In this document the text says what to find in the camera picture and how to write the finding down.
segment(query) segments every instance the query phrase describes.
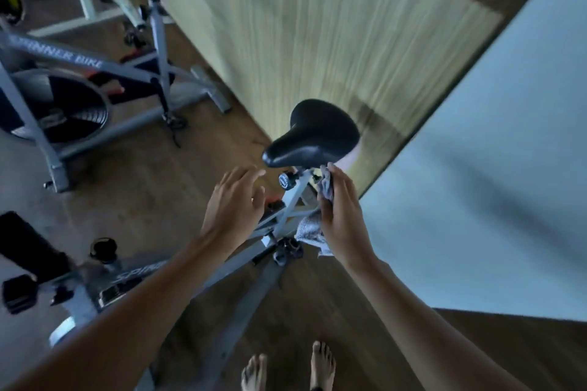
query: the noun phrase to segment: black bike saddle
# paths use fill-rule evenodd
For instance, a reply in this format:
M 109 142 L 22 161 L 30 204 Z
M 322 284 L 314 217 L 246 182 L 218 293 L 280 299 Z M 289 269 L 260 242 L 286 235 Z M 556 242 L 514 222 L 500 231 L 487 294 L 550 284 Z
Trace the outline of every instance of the black bike saddle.
M 268 167 L 320 167 L 336 162 L 359 143 L 360 135 L 350 116 L 324 100 L 306 99 L 290 117 L 290 131 L 263 152 Z

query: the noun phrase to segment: bare foot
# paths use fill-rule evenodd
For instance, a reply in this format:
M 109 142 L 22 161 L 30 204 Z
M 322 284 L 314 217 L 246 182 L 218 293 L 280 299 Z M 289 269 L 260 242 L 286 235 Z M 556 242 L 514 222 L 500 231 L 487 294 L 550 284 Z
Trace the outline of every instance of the bare foot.
M 242 370 L 241 388 L 242 391 L 265 391 L 267 381 L 267 356 L 254 355 L 249 364 Z
M 312 375 L 310 389 L 322 388 L 323 391 L 332 391 L 336 361 L 328 345 L 324 342 L 314 342 L 312 345 Z

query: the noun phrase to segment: beige wall panel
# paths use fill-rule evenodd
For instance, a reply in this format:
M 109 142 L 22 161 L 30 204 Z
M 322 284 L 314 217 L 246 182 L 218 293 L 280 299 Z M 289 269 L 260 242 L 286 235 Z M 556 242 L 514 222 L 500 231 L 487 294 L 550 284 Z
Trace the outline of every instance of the beige wall panel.
M 363 191 L 501 16 L 473 0 L 163 0 L 272 138 L 302 99 L 359 122 Z

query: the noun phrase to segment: person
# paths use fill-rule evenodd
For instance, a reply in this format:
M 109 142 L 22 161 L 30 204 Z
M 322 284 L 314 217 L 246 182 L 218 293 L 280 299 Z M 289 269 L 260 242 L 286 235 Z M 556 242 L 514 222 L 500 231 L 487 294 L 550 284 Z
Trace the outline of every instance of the person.
M 427 391 L 527 391 L 377 258 L 353 181 L 334 165 L 329 168 L 334 202 L 319 197 L 322 231 L 422 386 Z M 253 184 L 264 173 L 256 167 L 225 173 L 192 242 L 6 391 L 132 390 L 194 292 L 259 222 L 265 193 Z M 242 372 L 242 391 L 264 391 L 267 364 L 265 355 L 251 358 Z M 313 344 L 311 366 L 310 389 L 332 391 L 336 362 L 326 343 Z

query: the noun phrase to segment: white wall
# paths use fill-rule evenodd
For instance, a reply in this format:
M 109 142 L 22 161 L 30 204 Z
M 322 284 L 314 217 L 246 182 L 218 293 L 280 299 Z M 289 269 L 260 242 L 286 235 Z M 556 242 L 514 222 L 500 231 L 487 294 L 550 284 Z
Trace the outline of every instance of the white wall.
M 429 305 L 587 320 L 587 0 L 530 0 L 361 200 Z

